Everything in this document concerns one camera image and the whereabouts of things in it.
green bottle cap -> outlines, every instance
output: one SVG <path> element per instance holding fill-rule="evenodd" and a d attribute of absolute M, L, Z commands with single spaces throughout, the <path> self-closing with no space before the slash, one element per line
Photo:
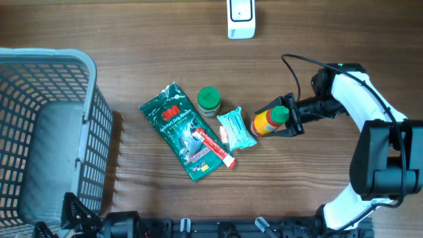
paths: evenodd
<path fill-rule="evenodd" d="M 284 106 L 275 106 L 270 111 L 270 117 L 275 123 L 283 124 L 289 118 L 289 109 Z"/>
<path fill-rule="evenodd" d="M 214 110 L 219 106 L 220 94 L 213 87 L 205 87 L 198 93 L 198 105 L 204 110 Z"/>

wooden table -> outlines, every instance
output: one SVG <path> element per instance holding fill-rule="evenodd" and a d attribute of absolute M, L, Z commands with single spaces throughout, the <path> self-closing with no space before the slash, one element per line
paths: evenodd
<path fill-rule="evenodd" d="M 423 118 L 423 4 L 417 1 L 257 1 L 256 36 L 226 37 L 225 2 L 0 7 L 2 46 L 79 48 L 98 67 L 114 110 L 104 213 L 180 219 L 310 216 L 348 184 L 359 131 L 351 118 L 305 125 L 296 138 L 260 139 L 193 183 L 139 111 L 177 82 L 197 103 L 217 87 L 222 112 L 243 108 L 245 122 L 279 95 L 296 94 L 282 53 L 323 62 L 359 62 L 379 92 L 409 118 Z M 303 98 L 318 67 L 291 60 Z M 219 122 L 206 119 L 217 132 Z M 373 215 L 377 237 L 421 237 L 423 195 Z"/>

gray plastic basket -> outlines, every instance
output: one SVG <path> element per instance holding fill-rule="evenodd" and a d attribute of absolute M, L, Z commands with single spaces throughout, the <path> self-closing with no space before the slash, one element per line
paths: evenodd
<path fill-rule="evenodd" d="M 0 48 L 0 236 L 56 232 L 65 192 L 99 213 L 111 131 L 87 54 Z"/>

red candy tube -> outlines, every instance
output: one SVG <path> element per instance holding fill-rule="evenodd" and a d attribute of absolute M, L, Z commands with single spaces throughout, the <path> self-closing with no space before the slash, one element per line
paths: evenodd
<path fill-rule="evenodd" d="M 222 147 L 220 147 L 216 141 L 214 141 L 203 128 L 197 128 L 192 136 L 200 140 L 205 146 L 213 151 L 229 169 L 233 169 L 237 162 L 234 157 L 228 154 Z"/>

cable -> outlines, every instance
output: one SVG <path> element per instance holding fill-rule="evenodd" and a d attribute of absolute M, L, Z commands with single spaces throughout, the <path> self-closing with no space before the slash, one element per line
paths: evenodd
<path fill-rule="evenodd" d="M 346 228 L 353 226 L 355 223 L 359 222 L 361 219 L 365 218 L 370 212 L 376 210 L 377 207 L 383 206 L 386 208 L 398 208 L 404 201 L 404 197 L 406 196 L 406 188 L 405 188 L 405 184 L 406 184 L 406 154 L 405 154 L 405 146 L 404 146 L 404 141 L 403 141 L 403 137 L 401 135 L 401 131 L 399 128 L 399 125 L 397 123 L 397 121 L 395 120 L 395 117 L 393 116 L 392 112 L 391 112 L 391 108 L 389 108 L 388 106 L 385 105 L 385 103 L 383 102 L 383 100 L 379 97 L 379 95 L 369 86 L 365 83 L 365 81 L 358 79 L 356 76 L 332 67 L 328 64 L 319 62 L 317 60 L 314 59 L 309 59 L 303 56 L 297 56 L 297 55 L 293 55 L 293 54 L 283 54 L 281 56 L 282 61 L 288 66 L 288 69 L 291 71 L 295 81 L 297 82 L 297 86 L 298 86 L 298 100 L 299 100 L 299 96 L 300 96 L 300 88 L 299 88 L 299 83 L 298 83 L 298 79 L 297 76 L 295 75 L 295 73 L 293 72 L 292 68 L 289 66 L 288 62 L 285 60 L 285 57 L 291 57 L 291 58 L 296 58 L 299 60 L 304 60 L 310 63 L 314 63 L 326 68 L 329 68 L 331 70 L 335 70 L 339 73 L 345 74 L 347 76 L 349 76 L 351 79 L 357 81 L 358 83 L 361 84 L 361 86 L 363 86 L 364 88 L 366 88 L 375 98 L 376 100 L 379 102 L 379 104 L 382 106 L 382 108 L 385 110 L 385 113 L 388 115 L 388 117 L 391 119 L 392 121 L 392 125 L 395 129 L 395 132 L 397 133 L 397 139 L 400 145 L 400 151 L 401 151 L 401 166 L 402 166 L 402 179 L 401 179 L 401 191 L 400 191 L 400 196 L 398 201 L 395 204 L 384 204 L 384 203 L 376 203 L 376 204 L 372 204 L 371 207 L 369 209 L 367 209 L 365 212 L 363 212 L 361 215 L 359 215 L 358 217 L 356 217 L 354 220 L 350 221 L 350 223 L 343 225 L 340 229 L 337 229 L 336 231 L 332 231 L 330 233 L 327 233 L 325 235 L 325 237 L 329 237 L 331 235 L 334 235 L 335 233 L 339 232 L 339 231 L 343 231 Z"/>
<path fill-rule="evenodd" d="M 286 64 L 286 67 L 291 71 L 293 78 L 295 79 L 295 82 L 297 83 L 297 89 L 298 89 L 298 95 L 297 95 L 297 102 L 299 102 L 299 98 L 301 98 L 301 86 L 299 86 L 299 81 L 297 78 L 297 75 L 289 65 L 289 63 L 284 59 L 284 55 L 282 56 L 282 61 Z"/>

